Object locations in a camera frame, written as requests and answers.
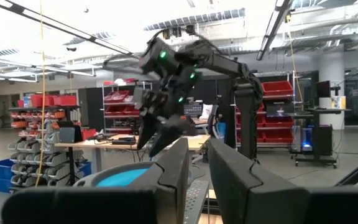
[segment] metal shelving rack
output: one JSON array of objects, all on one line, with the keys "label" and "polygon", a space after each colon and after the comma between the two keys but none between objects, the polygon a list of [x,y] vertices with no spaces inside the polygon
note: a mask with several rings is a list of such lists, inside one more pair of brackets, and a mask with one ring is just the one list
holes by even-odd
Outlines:
[{"label": "metal shelving rack", "polygon": [[[264,72],[264,73],[255,73],[255,76],[262,78],[262,77],[280,77],[280,76],[287,76],[287,81],[291,82],[293,87],[293,94],[292,95],[277,95],[277,96],[264,96],[264,100],[274,100],[274,99],[281,99],[281,98],[291,98],[294,110],[296,109],[296,102],[295,100],[295,72]],[[260,114],[266,114],[265,111],[258,111],[257,114],[260,116]],[[237,112],[235,110],[235,121],[237,122],[237,117],[240,116],[240,112]],[[237,125],[235,125],[236,131],[235,137],[236,137],[236,146],[241,147],[241,143],[237,141],[237,135],[238,132],[241,130],[241,128],[238,128]],[[288,148],[290,151],[294,150],[295,148],[295,138],[296,138],[296,126],[295,123],[292,127],[258,127],[257,130],[273,130],[273,129],[291,129],[293,133],[293,142],[292,143],[275,143],[275,142],[258,142],[257,147],[259,148]]]},{"label": "metal shelving rack", "polygon": [[[129,102],[120,102],[120,103],[107,103],[105,102],[104,98],[107,96],[105,88],[111,87],[111,91],[121,91],[123,88],[133,86],[133,89],[136,87],[142,87],[144,90],[152,89],[152,83],[147,81],[142,82],[133,82],[133,83],[126,83],[125,85],[115,85],[115,84],[107,84],[105,85],[103,83],[103,116],[104,116],[104,131],[105,132],[117,132],[120,133],[120,131],[128,132],[132,131],[131,127],[127,127],[125,125],[119,125],[119,124],[125,124],[128,119],[139,118],[139,115],[106,115],[105,111],[109,106],[132,106],[135,105],[133,101]],[[106,120],[109,119],[112,122],[112,125],[108,125]]]}]

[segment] blue storage bin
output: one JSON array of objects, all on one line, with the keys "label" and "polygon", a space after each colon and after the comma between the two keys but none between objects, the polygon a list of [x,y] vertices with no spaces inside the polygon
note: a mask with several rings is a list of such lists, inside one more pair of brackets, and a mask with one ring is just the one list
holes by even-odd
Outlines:
[{"label": "blue storage bin", "polygon": [[11,177],[13,173],[11,172],[11,167],[13,166],[13,162],[9,159],[4,159],[0,161],[0,179],[11,181]]},{"label": "blue storage bin", "polygon": [[10,187],[12,187],[11,180],[0,179],[0,192],[9,193]]},{"label": "blue storage bin", "polygon": [[85,164],[83,166],[81,166],[79,168],[80,171],[84,172],[84,177],[86,177],[87,175],[91,175],[92,174],[92,162],[85,162]]}]

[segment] yellow cable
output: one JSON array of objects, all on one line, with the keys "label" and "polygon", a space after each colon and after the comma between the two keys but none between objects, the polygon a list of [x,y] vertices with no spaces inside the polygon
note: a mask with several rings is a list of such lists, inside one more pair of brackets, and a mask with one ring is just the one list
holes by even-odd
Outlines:
[{"label": "yellow cable", "polygon": [[290,50],[291,50],[291,58],[292,58],[292,66],[293,66],[293,70],[294,70],[294,76],[295,76],[295,81],[296,81],[296,85],[299,91],[299,96],[300,96],[300,100],[301,100],[301,109],[303,111],[303,96],[302,96],[302,91],[299,85],[299,80],[298,80],[298,74],[296,72],[296,65],[295,65],[295,56],[293,53],[293,47],[292,47],[292,36],[291,36],[291,31],[288,31],[288,36],[290,37]]},{"label": "yellow cable", "polygon": [[42,0],[40,0],[40,23],[41,23],[41,43],[42,43],[42,118],[41,118],[41,155],[40,166],[37,173],[37,181],[35,186],[41,178],[42,161],[44,160],[44,122],[45,122],[45,47],[44,47],[44,22],[42,20]]}]

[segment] ceiling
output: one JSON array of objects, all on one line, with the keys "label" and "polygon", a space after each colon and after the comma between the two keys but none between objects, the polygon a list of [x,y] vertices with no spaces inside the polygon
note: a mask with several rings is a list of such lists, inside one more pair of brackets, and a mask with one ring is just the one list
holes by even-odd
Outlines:
[{"label": "ceiling", "polygon": [[[257,52],[269,23],[276,0],[13,0],[24,6],[87,34],[103,39],[128,51],[141,54],[156,30],[145,28],[165,21],[186,21],[193,15],[212,15],[229,11],[233,19],[224,17],[196,25],[196,30],[211,39],[229,55]],[[358,49],[358,1],[355,0],[294,0],[291,21],[283,23],[271,50],[287,56],[311,51],[327,51],[344,44],[345,50]],[[194,40],[183,34],[167,42],[181,46]],[[43,26],[0,8],[0,75],[31,77],[41,74],[44,63],[48,74],[83,71],[92,74],[104,59],[117,52],[85,42],[70,34]],[[136,60],[118,56],[117,69],[137,66]]]}]

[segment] circular blue display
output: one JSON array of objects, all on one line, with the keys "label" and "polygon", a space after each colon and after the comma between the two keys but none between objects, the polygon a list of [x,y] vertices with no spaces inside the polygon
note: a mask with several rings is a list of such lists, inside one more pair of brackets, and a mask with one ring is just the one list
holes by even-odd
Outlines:
[{"label": "circular blue display", "polygon": [[114,174],[110,177],[105,178],[100,181],[96,186],[97,187],[125,187],[140,177],[147,169],[134,169],[119,174]]}]

